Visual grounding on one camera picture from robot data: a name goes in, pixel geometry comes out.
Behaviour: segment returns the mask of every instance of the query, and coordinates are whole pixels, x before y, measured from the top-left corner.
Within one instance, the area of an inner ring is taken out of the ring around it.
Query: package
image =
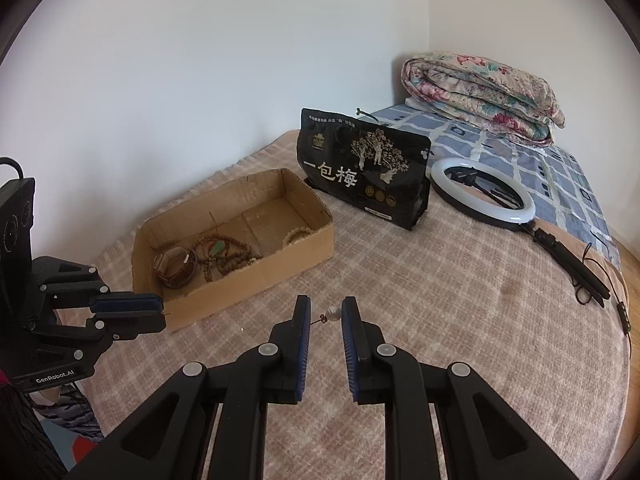
[[[310,234],[288,243],[292,232]],[[207,235],[232,237],[261,257],[221,275],[198,266],[181,288],[162,286],[158,254],[190,249]],[[187,326],[309,269],[334,255],[334,224],[322,201],[289,170],[269,170],[227,182],[145,222],[131,257],[133,290],[164,300],[169,330]]]
[[[306,182],[412,229],[427,208],[427,136],[319,110],[302,110],[298,162]]]

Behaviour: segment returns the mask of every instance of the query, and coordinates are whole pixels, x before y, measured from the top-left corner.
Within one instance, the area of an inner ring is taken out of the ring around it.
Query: wall
[[[90,262],[302,107],[391,105],[398,60],[428,47],[427,3],[45,0],[0,66],[0,153],[36,178],[34,254]]]
[[[640,253],[640,55],[603,0],[430,0],[430,49],[545,78],[610,227]]]

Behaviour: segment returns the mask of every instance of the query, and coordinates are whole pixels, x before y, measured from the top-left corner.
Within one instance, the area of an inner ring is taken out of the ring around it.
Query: black snack package
[[[427,209],[427,136],[302,110],[298,163],[311,187],[412,229]]]

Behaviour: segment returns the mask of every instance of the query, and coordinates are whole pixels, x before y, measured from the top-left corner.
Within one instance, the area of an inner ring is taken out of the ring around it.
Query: folded quilt
[[[553,143],[564,115],[542,78],[485,57],[427,52],[402,66],[408,104],[532,147]]]

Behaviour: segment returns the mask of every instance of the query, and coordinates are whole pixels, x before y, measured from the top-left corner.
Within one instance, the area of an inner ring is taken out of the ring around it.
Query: cardboard box
[[[299,227],[315,232],[283,248],[287,234]],[[156,254],[174,246],[190,248],[208,234],[245,242],[262,258],[226,276],[215,271],[211,282],[200,265],[184,287],[164,288],[153,268]],[[136,233],[131,257],[133,290],[161,296],[166,326],[177,330],[333,255],[333,219],[313,190],[289,170],[263,171],[227,182],[145,222]]]

